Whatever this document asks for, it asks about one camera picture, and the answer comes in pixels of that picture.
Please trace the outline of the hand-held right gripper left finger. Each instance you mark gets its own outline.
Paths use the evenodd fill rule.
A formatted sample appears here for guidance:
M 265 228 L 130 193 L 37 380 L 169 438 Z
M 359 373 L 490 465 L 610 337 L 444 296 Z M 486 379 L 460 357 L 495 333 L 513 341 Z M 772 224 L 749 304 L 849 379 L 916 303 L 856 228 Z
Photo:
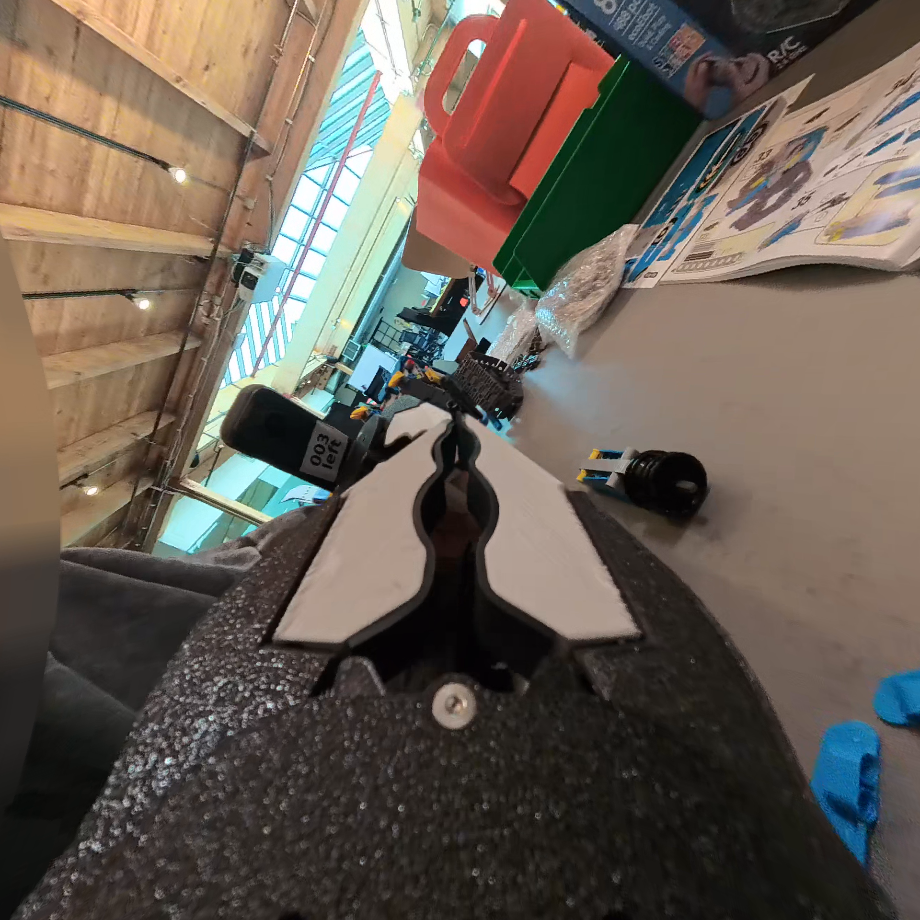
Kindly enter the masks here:
M 344 491 L 340 510 L 273 634 L 283 645 L 355 646 L 431 582 L 421 495 L 443 472 L 452 422 L 420 434 Z

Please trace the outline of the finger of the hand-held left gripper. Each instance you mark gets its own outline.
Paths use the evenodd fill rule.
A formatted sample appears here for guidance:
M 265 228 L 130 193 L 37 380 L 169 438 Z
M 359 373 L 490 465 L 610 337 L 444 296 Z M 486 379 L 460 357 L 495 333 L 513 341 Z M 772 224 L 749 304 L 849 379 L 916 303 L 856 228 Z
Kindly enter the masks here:
M 429 402 L 422 402 L 394 412 L 388 420 L 383 443 L 390 446 L 403 439 L 411 441 L 431 429 L 444 427 L 449 421 L 452 421 L 449 410 Z

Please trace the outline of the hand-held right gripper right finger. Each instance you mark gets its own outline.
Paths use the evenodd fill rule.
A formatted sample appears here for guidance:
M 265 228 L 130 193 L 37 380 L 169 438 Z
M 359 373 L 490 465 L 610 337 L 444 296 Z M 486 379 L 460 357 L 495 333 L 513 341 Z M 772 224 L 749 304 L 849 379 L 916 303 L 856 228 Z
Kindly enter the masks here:
M 486 596 L 570 645 L 641 638 L 566 488 L 477 421 L 458 423 L 458 458 L 480 538 Z

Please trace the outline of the black wheel blue beam assembly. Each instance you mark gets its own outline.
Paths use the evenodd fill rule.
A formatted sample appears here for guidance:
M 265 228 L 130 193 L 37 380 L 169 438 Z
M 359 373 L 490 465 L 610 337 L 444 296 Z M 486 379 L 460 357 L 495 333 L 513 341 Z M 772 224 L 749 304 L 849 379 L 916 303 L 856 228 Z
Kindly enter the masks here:
M 594 449 L 577 481 L 674 521 L 693 518 L 710 492 L 705 467 L 696 455 L 631 446 Z

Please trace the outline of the blue angled panel piece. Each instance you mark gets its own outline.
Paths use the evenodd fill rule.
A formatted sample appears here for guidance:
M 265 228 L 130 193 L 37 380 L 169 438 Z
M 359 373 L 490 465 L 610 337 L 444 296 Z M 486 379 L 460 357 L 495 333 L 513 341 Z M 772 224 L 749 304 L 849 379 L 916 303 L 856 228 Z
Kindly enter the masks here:
M 873 698 L 876 716 L 895 727 L 919 727 L 919 669 L 880 681 Z
M 868 867 L 871 837 L 879 821 L 881 740 L 863 720 L 826 729 L 811 788 L 824 816 L 848 851 Z

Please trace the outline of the grey desk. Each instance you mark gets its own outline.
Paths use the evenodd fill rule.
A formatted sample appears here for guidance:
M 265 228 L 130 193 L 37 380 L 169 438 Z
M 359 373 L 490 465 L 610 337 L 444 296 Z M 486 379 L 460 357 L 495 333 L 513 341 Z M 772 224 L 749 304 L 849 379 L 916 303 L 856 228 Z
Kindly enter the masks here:
M 881 680 L 918 669 L 918 276 L 830 264 L 623 291 L 578 357 L 528 373 L 511 440 L 574 485 L 594 446 L 696 454 L 690 524 L 590 494 L 731 637 L 806 774 L 833 724 L 882 740 L 870 867 L 918 917 L 918 730 Z

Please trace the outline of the tracked robot model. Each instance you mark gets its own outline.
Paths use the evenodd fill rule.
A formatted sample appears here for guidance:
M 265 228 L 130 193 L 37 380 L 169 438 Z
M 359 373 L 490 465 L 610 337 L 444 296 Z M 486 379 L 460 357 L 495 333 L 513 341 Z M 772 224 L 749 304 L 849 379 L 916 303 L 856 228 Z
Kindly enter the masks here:
M 503 430 L 521 407 L 521 377 L 505 362 L 472 351 L 451 372 L 413 359 L 404 360 L 383 387 L 351 409 L 350 418 L 365 421 L 375 415 L 391 418 L 398 410 L 429 404 L 461 411 Z

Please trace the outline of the small clear plastic bag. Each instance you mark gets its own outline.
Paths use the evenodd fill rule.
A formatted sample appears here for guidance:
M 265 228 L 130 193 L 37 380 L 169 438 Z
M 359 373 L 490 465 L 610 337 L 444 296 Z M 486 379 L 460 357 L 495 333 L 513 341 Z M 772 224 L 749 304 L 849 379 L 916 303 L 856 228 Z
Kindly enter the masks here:
M 538 333 L 536 301 L 527 300 L 517 306 L 506 326 L 491 345 L 486 354 L 512 368 L 520 358 L 531 351 Z

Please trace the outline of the clear bubble wrap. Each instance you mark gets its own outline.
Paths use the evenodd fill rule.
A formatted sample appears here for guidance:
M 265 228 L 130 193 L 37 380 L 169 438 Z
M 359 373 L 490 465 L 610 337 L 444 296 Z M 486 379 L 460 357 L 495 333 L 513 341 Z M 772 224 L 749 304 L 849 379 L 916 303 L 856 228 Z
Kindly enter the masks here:
M 622 282 L 629 247 L 639 225 L 627 223 L 573 256 L 537 302 L 541 338 L 571 360 L 580 338 L 605 313 Z

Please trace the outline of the orange plastic case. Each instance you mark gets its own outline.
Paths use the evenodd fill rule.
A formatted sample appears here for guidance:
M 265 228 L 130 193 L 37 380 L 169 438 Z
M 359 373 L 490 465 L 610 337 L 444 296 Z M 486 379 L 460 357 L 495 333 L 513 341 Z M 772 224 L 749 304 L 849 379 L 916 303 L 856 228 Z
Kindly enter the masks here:
M 615 62 L 549 2 L 461 19 L 423 95 L 434 138 L 419 173 L 420 233 L 501 274 L 500 248 Z

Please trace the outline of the green container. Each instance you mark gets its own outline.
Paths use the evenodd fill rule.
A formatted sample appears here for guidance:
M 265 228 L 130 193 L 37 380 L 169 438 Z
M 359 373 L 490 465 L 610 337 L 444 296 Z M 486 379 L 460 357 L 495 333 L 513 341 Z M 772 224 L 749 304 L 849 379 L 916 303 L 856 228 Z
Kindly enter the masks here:
M 538 297 L 571 258 L 632 223 L 701 123 L 640 64 L 618 60 L 493 258 L 498 274 Z

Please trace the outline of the blue sticker sheet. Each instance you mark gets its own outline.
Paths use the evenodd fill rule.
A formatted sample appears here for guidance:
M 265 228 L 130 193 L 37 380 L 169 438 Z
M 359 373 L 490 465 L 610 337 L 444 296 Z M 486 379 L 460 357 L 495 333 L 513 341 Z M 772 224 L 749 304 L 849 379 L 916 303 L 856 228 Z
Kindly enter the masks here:
M 700 140 L 639 224 L 629 245 L 622 287 L 647 289 L 662 281 L 741 168 L 753 161 L 764 136 L 783 118 L 812 78 L 806 76 Z

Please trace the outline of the dark blue toy box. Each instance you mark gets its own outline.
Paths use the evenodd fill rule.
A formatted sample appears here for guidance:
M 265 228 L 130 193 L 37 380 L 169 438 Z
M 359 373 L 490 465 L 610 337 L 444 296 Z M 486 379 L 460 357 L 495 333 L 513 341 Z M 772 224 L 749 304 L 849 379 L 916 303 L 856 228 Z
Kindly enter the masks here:
M 719 119 L 874 1 L 563 1 L 605 51 Z

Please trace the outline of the open instruction booklet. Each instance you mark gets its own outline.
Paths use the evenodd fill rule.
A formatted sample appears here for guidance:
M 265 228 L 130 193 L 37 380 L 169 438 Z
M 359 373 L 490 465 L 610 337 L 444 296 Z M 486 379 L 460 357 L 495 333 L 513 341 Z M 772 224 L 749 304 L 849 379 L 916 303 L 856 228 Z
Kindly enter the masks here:
M 687 236 L 664 283 L 919 258 L 919 49 L 783 116 Z

